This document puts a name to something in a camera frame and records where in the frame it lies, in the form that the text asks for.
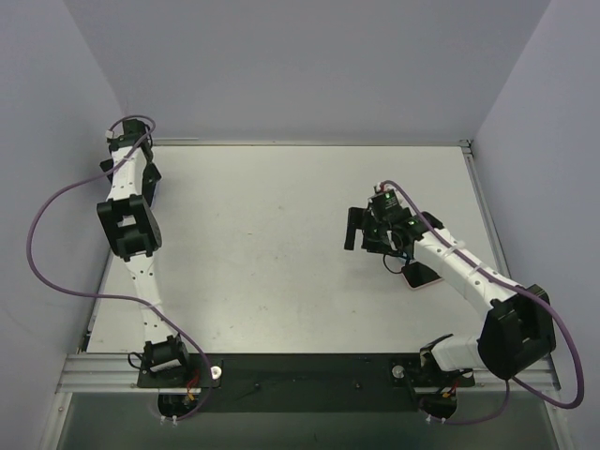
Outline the phone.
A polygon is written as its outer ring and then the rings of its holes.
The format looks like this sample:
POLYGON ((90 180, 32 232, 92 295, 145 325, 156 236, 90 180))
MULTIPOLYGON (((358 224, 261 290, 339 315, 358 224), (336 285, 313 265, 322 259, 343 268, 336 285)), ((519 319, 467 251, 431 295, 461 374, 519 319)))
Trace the phone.
POLYGON ((404 265, 401 269, 401 275, 413 290, 424 288, 442 280, 435 271, 420 262, 411 262, 404 265))

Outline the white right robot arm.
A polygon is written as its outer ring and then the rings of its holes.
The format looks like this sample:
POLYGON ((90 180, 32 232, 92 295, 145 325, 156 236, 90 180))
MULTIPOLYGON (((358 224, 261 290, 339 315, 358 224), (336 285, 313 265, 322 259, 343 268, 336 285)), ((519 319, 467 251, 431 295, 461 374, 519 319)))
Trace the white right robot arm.
POLYGON ((548 295, 502 276, 467 250, 436 217, 413 213, 394 189, 378 190, 348 210, 344 247, 360 238, 368 253, 407 260, 454 288, 483 321, 477 336, 444 335, 422 347, 421 364, 443 372, 485 369, 502 380, 556 348, 548 295))

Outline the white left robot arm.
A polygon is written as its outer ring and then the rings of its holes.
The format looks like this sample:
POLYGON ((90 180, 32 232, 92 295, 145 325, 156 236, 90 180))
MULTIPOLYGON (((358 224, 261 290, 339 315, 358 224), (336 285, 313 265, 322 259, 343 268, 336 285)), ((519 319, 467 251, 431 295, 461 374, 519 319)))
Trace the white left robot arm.
POLYGON ((122 133, 107 132, 111 157, 100 163, 111 183, 104 202, 97 204, 97 215, 112 253, 121 259, 133 282, 142 318, 143 349, 139 371, 152 378, 163 378, 171 385, 186 383, 192 363, 178 332, 159 316, 163 312, 155 253, 162 246, 161 231, 152 212, 161 174, 154 162, 151 126, 140 116, 124 118, 122 133))

